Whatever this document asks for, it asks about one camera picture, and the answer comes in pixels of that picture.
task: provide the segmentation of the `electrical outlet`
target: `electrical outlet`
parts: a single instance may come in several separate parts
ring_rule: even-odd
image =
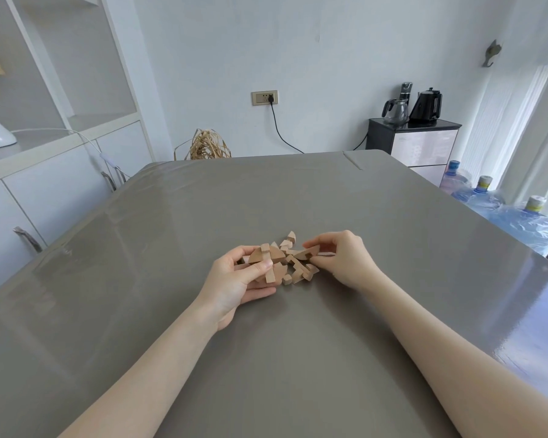
[[[252,92],[252,106],[270,105],[270,102],[268,101],[270,95],[274,97],[274,104],[278,104],[277,90],[263,90],[261,92]]]

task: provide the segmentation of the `hand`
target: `hand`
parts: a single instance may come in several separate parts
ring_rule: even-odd
[[[346,286],[361,291],[370,279],[382,274],[361,237],[351,231],[328,232],[303,243],[303,246],[308,249],[317,244],[321,245],[321,252],[335,252],[336,255],[314,256],[310,262],[333,273]]]
[[[205,284],[195,300],[209,310],[217,323],[217,330],[227,327],[234,318],[235,309],[244,302],[268,297],[276,287],[253,282],[272,268],[272,261],[255,265],[236,265],[244,255],[250,255],[259,246],[239,246],[227,252],[213,263]]]

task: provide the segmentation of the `cabinet door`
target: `cabinet door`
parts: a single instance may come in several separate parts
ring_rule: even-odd
[[[83,145],[3,179],[43,239],[51,244],[111,195],[108,172]]]
[[[37,254],[27,239],[15,234],[15,227],[27,231],[44,247],[43,240],[0,181],[0,285]]]
[[[440,186],[442,176],[445,175],[446,165],[442,166],[421,166],[419,168],[411,168],[421,177],[426,178],[435,186]]]
[[[391,155],[408,167],[447,164],[458,132],[396,133]]]
[[[140,122],[99,137],[97,144],[129,176],[136,175],[141,168],[153,162]],[[119,187],[123,183],[120,174],[114,168],[110,171]]]

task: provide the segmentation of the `person's left arm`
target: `person's left arm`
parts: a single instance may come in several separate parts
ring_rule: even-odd
[[[276,292],[252,283],[272,267],[270,260],[235,264],[256,247],[240,246],[217,259],[197,299],[59,438],[152,438],[212,335],[240,304]]]

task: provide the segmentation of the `black kettle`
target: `black kettle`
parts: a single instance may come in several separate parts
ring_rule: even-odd
[[[441,116],[442,94],[432,87],[418,94],[418,100],[410,113],[410,121],[434,121]]]

